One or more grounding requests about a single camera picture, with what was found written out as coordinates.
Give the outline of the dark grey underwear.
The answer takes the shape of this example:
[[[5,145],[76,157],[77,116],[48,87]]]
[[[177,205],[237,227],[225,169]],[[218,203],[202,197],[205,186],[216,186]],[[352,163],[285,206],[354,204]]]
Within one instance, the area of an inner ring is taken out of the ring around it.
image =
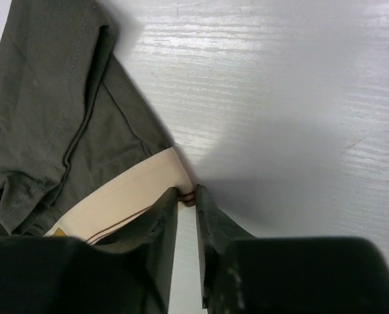
[[[0,236],[95,244],[194,187],[97,1],[13,1],[0,42]]]

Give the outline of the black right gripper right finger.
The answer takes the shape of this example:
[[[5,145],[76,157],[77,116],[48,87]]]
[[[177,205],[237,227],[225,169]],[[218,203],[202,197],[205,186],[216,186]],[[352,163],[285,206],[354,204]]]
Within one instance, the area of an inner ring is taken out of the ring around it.
[[[209,313],[389,313],[389,267],[361,237],[247,232],[195,190],[202,305]]]

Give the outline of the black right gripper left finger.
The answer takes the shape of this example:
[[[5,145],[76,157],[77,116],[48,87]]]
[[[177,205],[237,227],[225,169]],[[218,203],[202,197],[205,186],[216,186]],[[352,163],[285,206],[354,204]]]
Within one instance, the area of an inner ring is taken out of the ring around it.
[[[0,313],[166,313],[177,205],[167,189],[109,244],[0,237]]]

